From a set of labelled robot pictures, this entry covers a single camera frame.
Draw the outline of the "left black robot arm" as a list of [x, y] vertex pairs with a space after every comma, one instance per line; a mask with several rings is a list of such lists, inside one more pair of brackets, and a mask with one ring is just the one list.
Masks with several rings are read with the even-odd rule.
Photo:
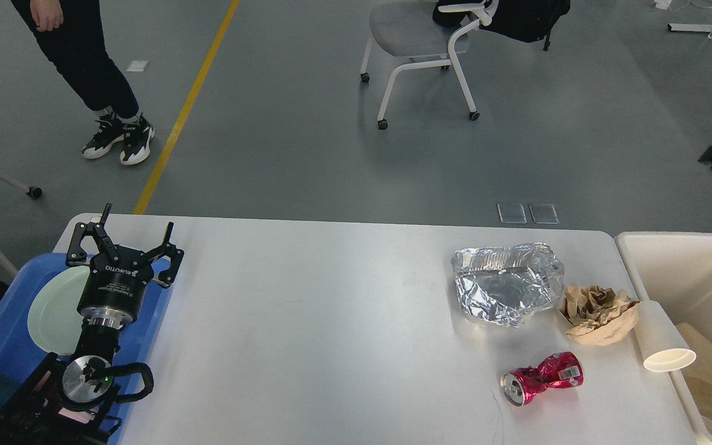
[[79, 273], [70, 302], [72, 349], [50, 346], [0, 407], [0, 444], [105, 444], [121, 426], [111, 414], [151, 394], [155, 381], [144, 363], [161, 323], [159, 295], [176, 280], [184, 252], [167, 224], [161, 243], [141, 251], [114, 243], [105, 229], [111, 205], [97, 222], [74, 228], [65, 264]]

